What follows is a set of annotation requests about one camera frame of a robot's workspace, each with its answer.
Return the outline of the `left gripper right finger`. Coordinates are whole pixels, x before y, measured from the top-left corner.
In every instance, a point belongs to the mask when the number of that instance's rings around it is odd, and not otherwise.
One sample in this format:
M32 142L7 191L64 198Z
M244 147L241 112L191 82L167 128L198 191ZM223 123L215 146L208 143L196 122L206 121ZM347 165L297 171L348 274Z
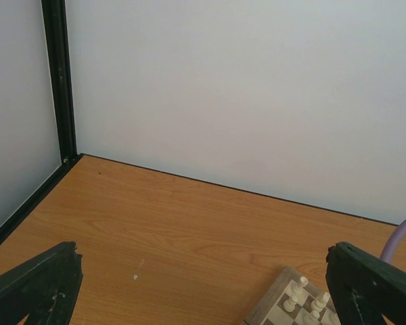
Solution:
M342 324L406 324L406 273L347 242L329 247L325 279Z

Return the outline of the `white chess piece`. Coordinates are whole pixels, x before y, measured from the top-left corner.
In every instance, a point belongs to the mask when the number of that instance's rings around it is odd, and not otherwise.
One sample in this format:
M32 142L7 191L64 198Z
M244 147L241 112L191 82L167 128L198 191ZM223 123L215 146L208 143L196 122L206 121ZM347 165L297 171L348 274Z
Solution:
M295 310L297 303L298 297L296 295L292 295L284 301L283 308L286 312L292 313Z
M319 325L320 314L316 310L306 313L303 318L304 325Z
M305 287L308 285L308 283L308 278L301 276L298 282L293 283L291 287L292 294L298 298L302 298L305 295Z
M328 292L323 292L318 295L312 302L311 308L314 311L322 312L324 308L326 308L328 302L330 300L330 294Z

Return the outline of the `black enclosure frame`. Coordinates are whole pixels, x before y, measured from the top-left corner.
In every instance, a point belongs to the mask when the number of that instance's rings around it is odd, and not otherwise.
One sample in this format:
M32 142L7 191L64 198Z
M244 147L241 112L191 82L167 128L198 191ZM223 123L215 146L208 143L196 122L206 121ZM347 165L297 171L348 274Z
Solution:
M406 1L0 1L0 246L83 155L406 217Z

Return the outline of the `wooden chessboard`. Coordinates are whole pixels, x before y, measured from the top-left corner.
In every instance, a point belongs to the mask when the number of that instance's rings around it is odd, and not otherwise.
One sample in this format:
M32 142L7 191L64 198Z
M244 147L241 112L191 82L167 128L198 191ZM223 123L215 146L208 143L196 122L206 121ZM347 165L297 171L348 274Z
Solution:
M243 324L339 324L332 298L293 267L285 267Z

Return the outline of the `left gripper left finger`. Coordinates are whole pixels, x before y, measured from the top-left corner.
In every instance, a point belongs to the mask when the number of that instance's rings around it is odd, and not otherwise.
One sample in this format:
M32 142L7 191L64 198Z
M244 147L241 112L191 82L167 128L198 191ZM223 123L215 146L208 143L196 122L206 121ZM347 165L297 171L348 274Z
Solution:
M75 242L61 242L0 275L0 324L69 324L83 280Z

